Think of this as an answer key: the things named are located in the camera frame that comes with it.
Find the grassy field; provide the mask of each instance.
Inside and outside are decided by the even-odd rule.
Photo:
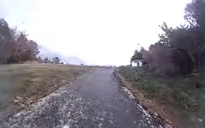
[[[0,65],[0,120],[92,69],[54,64]]]
[[[145,108],[180,128],[205,128],[205,88],[198,87],[198,75],[162,77],[137,67],[120,67],[119,73]]]

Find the overcast sky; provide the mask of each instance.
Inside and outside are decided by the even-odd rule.
[[[137,43],[158,40],[158,25],[183,23],[191,0],[0,0],[0,17],[29,38],[87,64],[129,64]]]

